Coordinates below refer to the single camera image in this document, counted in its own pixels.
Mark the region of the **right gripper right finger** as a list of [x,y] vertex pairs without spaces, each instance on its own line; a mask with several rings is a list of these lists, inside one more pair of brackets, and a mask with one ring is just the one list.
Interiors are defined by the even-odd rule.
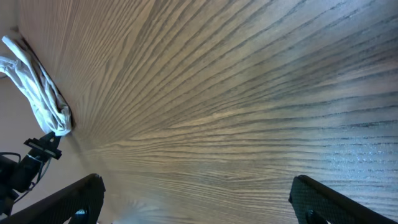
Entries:
[[289,202],[300,224],[397,224],[307,175],[294,177]]

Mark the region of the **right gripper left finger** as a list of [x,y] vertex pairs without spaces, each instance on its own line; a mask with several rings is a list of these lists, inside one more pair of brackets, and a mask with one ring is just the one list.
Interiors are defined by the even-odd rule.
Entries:
[[1,220],[1,224],[96,224],[106,189],[90,174],[41,201]]

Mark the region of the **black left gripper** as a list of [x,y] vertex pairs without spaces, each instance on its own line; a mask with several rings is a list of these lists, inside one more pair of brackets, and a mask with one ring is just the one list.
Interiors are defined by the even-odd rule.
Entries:
[[10,215],[13,205],[40,181],[44,165],[50,158],[60,159],[61,136],[50,132],[40,139],[28,139],[31,150],[22,159],[15,152],[1,153],[1,215]]

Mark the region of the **beige khaki shorts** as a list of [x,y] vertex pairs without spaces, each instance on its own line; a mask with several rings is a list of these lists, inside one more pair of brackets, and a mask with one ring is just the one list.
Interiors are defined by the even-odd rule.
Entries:
[[12,52],[1,56],[1,72],[27,98],[32,112],[46,134],[65,136],[72,130],[72,112],[43,65],[22,38],[2,37]]

